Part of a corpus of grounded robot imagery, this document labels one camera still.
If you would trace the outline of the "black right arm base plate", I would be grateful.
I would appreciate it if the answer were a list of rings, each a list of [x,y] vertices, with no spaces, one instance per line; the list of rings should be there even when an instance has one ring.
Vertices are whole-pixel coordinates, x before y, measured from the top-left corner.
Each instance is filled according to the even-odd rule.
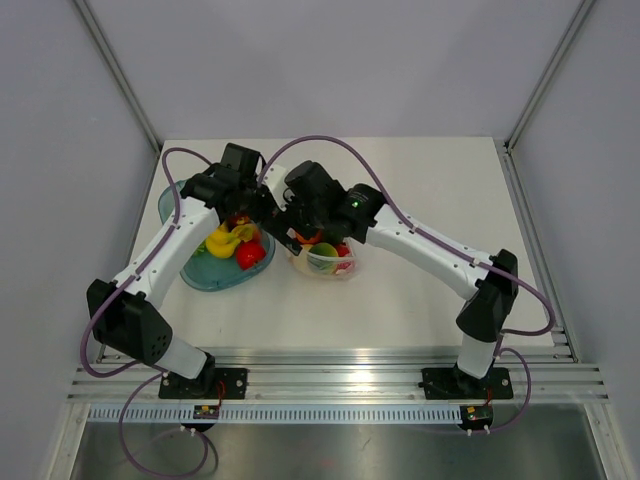
[[[511,400],[514,398],[509,370],[492,367],[481,379],[457,366],[427,367],[421,370],[418,387],[427,400]]]

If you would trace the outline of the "large red apple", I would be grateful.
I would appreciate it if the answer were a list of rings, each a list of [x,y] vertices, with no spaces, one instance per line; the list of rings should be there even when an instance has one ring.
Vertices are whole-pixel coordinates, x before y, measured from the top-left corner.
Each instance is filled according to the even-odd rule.
[[[336,244],[334,248],[339,257],[349,257],[351,255],[351,250],[346,243]]]

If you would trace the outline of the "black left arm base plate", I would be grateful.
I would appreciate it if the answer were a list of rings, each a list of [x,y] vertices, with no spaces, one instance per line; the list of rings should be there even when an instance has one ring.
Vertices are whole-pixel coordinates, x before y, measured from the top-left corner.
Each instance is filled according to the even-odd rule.
[[[215,367],[196,379],[169,373],[161,380],[158,396],[163,400],[242,400],[246,397],[248,374],[246,368],[226,367]]]

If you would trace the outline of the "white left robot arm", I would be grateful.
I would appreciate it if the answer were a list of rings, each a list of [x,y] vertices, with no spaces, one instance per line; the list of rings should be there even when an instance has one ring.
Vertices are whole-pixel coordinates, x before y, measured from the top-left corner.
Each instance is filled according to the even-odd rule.
[[[259,152],[233,143],[220,161],[169,190],[172,215],[142,253],[111,281],[94,280],[87,289],[90,320],[80,343],[84,370],[90,366],[89,339],[95,339],[144,364],[191,396],[203,398],[219,387],[214,356],[173,333],[160,308],[174,279],[196,248],[224,220],[246,210],[257,188]]]

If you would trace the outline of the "clear dotted zip bag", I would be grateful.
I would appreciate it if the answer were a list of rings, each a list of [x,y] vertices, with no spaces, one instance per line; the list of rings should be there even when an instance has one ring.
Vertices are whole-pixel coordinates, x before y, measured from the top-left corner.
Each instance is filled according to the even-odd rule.
[[[309,253],[313,246],[310,244],[303,245],[299,255],[293,255],[289,251],[286,254],[291,266],[303,275],[321,280],[347,280],[358,272],[359,259],[349,239],[342,243],[349,246],[351,250],[349,257],[328,258],[313,255]]]

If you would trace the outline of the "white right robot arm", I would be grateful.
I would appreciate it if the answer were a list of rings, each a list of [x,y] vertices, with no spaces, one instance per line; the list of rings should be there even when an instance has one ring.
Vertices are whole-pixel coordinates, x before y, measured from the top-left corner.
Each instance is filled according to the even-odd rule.
[[[303,238],[350,238],[395,254],[452,289],[464,304],[456,318],[462,346],[450,378],[466,396],[490,381],[500,330],[519,292],[517,257],[464,245],[413,221],[393,204],[381,182],[346,189],[317,162],[286,170],[267,166],[258,178],[278,201],[273,218]]]

